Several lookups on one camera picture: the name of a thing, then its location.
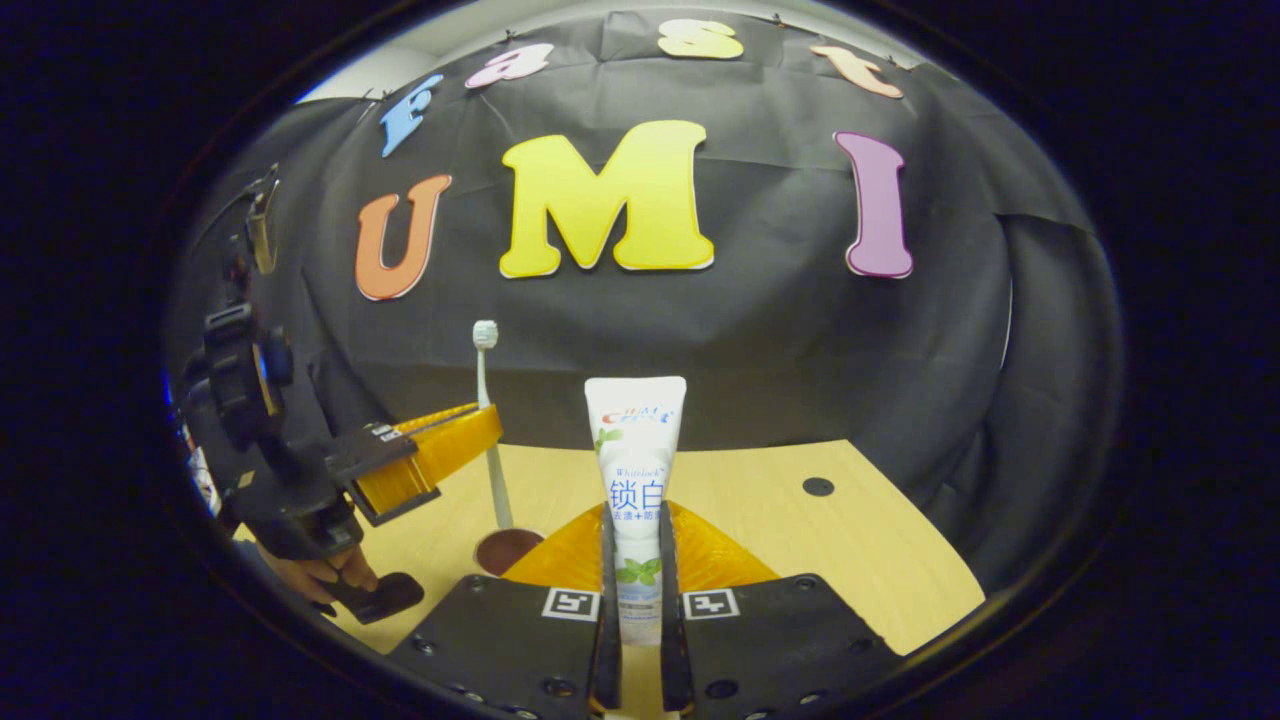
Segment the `white toothpaste tube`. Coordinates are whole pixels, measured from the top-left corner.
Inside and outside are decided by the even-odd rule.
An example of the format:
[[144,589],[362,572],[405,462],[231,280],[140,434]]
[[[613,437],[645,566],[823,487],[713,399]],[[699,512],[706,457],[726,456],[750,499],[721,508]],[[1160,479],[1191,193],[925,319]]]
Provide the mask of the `white toothpaste tube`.
[[678,375],[594,377],[584,383],[591,437],[613,527],[620,635],[657,647],[662,637],[660,511],[687,382]]

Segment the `pale green toothbrush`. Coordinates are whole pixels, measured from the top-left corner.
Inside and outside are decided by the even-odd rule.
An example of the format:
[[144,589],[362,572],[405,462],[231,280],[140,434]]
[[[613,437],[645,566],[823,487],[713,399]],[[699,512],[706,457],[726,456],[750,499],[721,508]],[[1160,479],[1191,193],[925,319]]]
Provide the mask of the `pale green toothbrush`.
[[[498,324],[489,319],[477,320],[474,323],[471,337],[476,352],[477,407],[480,410],[486,410],[492,406],[492,398],[486,383],[486,354],[498,343]],[[490,482],[492,502],[497,525],[502,530],[511,530],[515,528],[515,519],[509,505],[509,493],[497,445],[486,450],[486,470]]]

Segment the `beige cup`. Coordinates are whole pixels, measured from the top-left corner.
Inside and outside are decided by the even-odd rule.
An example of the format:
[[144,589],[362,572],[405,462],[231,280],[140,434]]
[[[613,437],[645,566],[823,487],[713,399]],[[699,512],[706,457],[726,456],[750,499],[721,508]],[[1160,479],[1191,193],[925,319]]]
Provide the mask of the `beige cup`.
[[545,537],[524,528],[502,528],[484,536],[475,546],[474,561],[489,577],[502,577],[532,552]]

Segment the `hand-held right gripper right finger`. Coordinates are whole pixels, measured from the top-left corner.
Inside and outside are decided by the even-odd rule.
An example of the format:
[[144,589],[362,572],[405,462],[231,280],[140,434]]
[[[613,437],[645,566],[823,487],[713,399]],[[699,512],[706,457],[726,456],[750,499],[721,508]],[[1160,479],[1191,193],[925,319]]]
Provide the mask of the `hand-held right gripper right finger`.
[[814,573],[781,577],[694,512],[660,514],[660,682],[682,716],[838,716],[901,657]]

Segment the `wooden desktop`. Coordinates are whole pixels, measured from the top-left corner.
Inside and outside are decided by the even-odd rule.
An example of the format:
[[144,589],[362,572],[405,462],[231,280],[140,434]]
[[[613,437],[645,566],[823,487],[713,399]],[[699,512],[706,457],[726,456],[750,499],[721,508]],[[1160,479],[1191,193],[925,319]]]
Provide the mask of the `wooden desktop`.
[[[808,477],[835,492],[804,492]],[[897,653],[910,653],[961,621],[986,593],[931,520],[847,441],[771,448],[678,452],[669,500],[708,520],[781,577],[814,573]],[[406,571],[424,601],[358,624],[347,611],[302,615],[348,651],[383,660],[465,575],[476,543],[495,529],[486,464],[442,482],[440,498],[367,527],[362,550],[380,574]]]

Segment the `black backdrop cloth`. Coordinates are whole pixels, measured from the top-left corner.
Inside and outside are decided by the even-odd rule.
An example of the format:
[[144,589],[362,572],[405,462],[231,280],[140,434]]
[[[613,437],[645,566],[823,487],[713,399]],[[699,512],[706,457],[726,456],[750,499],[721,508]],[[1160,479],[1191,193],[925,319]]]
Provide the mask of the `black backdrop cloth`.
[[681,375],[681,450],[846,441],[989,593],[1100,496],[1123,341],[1096,224],[933,63],[635,8],[288,106],[197,192],[172,373],[269,174],[251,290],[297,356],[291,436],[471,398],[484,318],[509,443],[589,448],[588,378]]

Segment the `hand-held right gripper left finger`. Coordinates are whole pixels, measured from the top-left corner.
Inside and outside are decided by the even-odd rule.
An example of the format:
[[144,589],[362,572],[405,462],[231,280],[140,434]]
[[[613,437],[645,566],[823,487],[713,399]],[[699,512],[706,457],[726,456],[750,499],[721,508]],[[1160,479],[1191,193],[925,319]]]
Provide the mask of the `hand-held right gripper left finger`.
[[394,648],[407,679],[467,720],[594,720],[621,703],[612,524],[593,507],[504,577],[460,579]]

